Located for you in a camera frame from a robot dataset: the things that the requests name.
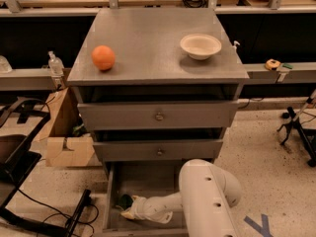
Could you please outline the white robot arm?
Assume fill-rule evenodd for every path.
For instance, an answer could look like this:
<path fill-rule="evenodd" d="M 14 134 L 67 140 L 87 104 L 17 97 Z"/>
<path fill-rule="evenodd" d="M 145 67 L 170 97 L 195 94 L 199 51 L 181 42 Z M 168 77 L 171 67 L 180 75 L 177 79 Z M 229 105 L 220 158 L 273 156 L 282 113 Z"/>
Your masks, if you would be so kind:
<path fill-rule="evenodd" d="M 179 191 L 164 197 L 131 196 L 120 213 L 129 220 L 167 224 L 181 211 L 189 237 L 239 237 L 230 208 L 241 199 L 238 179 L 212 163 L 194 159 L 183 165 Z"/>

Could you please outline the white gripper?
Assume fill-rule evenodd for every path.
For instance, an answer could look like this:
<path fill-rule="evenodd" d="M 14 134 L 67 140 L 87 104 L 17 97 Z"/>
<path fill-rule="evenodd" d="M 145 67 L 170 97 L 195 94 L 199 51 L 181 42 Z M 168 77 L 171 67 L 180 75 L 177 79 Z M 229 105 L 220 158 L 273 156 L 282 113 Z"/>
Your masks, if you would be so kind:
<path fill-rule="evenodd" d="M 173 211 L 167 207 L 161 197 L 133 196 L 131 208 L 126 209 L 120 215 L 128 220 L 140 219 L 167 224 L 170 222 Z"/>

